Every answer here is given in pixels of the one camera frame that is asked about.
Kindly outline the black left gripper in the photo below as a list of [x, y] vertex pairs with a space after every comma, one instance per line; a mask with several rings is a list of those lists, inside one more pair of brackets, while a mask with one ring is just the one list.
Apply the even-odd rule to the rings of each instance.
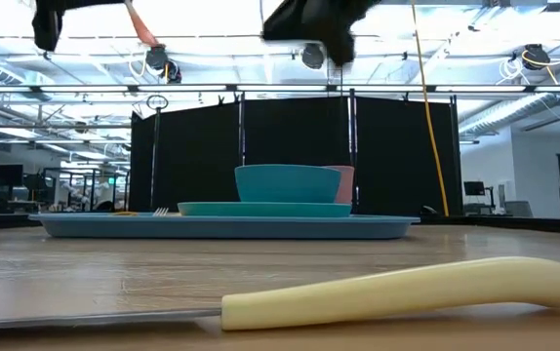
[[56, 49], [62, 31], [63, 12], [81, 8], [123, 4], [125, 0], [63, 0], [62, 9], [57, 8], [57, 1], [36, 0], [32, 20], [35, 45], [44, 51]]

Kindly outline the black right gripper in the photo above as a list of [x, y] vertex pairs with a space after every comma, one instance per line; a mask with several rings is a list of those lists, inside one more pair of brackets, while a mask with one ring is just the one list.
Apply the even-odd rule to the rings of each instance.
[[[328, 54], [335, 66], [344, 66], [354, 58], [354, 38], [351, 26], [362, 20], [380, 0], [336, 0], [332, 2], [334, 26], [328, 43]], [[264, 21], [261, 38], [264, 41], [321, 41], [319, 25], [330, 13], [325, 0], [283, 0]]]

